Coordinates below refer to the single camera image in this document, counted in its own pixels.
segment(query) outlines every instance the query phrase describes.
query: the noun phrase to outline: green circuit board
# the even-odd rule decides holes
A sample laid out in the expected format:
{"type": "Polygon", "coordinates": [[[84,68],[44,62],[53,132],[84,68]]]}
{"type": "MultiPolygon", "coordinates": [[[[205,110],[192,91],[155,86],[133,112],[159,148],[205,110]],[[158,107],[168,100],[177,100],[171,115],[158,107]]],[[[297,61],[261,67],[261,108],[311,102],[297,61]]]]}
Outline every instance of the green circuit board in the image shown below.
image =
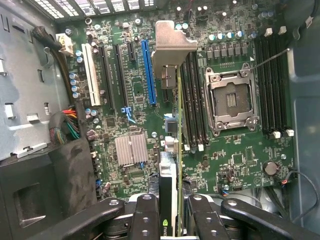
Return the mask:
{"type": "MultiPolygon", "coordinates": [[[[92,19],[92,24],[84,21],[74,22],[61,28],[72,29],[71,39],[73,50],[82,50],[82,44],[88,42],[86,35],[90,31],[92,37],[97,39],[98,45],[104,45],[108,60],[110,74],[110,92],[113,97],[113,109],[106,95],[101,95],[101,106],[91,106],[88,82],[86,81],[85,67],[77,63],[76,58],[69,58],[68,64],[71,73],[79,75],[80,100],[86,109],[96,110],[98,123],[87,121],[87,129],[94,130],[96,138],[90,144],[97,151],[99,177],[102,184],[111,183],[109,195],[127,199],[132,194],[148,192],[149,176],[158,171],[159,151],[164,151],[166,114],[175,113],[177,89],[163,90],[161,81],[154,79],[156,105],[149,104],[148,84],[145,73],[145,62],[141,41],[148,40],[150,53],[155,50],[155,23],[159,20],[171,20],[175,25],[188,24],[184,29],[187,37],[198,41],[196,52],[199,80],[205,81],[205,71],[212,68],[215,73],[238,71],[244,63],[251,66],[256,64],[254,42],[249,39],[253,32],[265,31],[267,27],[281,24],[279,18],[259,18],[263,11],[276,12],[276,0],[242,0],[236,4],[226,1],[195,1],[188,16],[184,13],[177,14],[176,9],[181,6],[184,9],[189,1],[172,1],[165,9],[141,12],[135,14],[120,14],[104,16],[92,19]],[[197,7],[207,6],[207,18],[197,17],[197,7]],[[209,41],[209,35],[229,32],[243,32],[243,37],[231,41],[209,41]],[[133,44],[135,61],[130,60],[128,42],[133,44]],[[122,112],[124,98],[122,85],[119,80],[116,51],[114,45],[118,45],[121,51],[121,65],[123,69],[124,85],[127,91],[127,105],[131,107],[132,119],[128,121],[126,114],[122,112]],[[212,49],[227,49],[229,46],[241,49],[239,55],[224,57],[208,57],[208,47],[212,49]],[[143,134],[147,146],[148,161],[130,166],[119,166],[115,139],[130,134],[143,134]]],[[[103,81],[103,66],[101,56],[93,57],[99,90],[106,90],[108,86],[103,81]]],[[[260,116],[260,93],[258,85],[256,89],[257,110],[260,116]]],[[[208,124],[208,113],[205,112],[205,124],[208,124]]],[[[288,167],[294,164],[294,140],[292,137],[268,139],[263,133],[260,121],[254,131],[247,127],[224,130],[218,137],[214,137],[212,131],[206,126],[208,145],[204,151],[182,148],[183,177],[190,182],[195,193],[212,194],[219,191],[218,186],[228,184],[230,191],[275,184],[275,178],[269,177],[263,172],[263,164],[267,161],[275,162],[280,170],[277,178],[282,179],[289,172],[288,167]],[[232,167],[234,176],[232,181],[220,179],[219,173],[224,168],[232,167]]]]}

